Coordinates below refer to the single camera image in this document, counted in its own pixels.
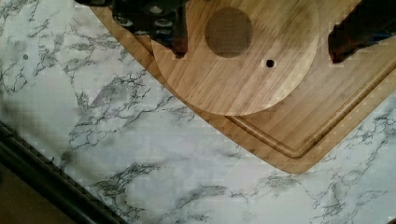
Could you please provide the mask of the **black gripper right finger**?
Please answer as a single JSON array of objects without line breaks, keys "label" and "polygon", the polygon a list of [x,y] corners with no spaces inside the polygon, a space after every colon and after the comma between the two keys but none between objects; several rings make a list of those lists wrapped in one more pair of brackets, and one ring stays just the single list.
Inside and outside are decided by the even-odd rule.
[{"label": "black gripper right finger", "polygon": [[395,36],[395,0],[361,0],[328,36],[329,55],[341,63],[359,49]]}]

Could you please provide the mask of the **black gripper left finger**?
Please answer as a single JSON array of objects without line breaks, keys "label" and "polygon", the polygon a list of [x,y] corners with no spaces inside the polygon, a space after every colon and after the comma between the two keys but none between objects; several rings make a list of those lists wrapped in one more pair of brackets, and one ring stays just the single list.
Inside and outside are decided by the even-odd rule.
[{"label": "black gripper left finger", "polygon": [[87,7],[111,7],[113,20],[134,35],[148,35],[178,59],[188,51],[189,0],[75,0]]}]

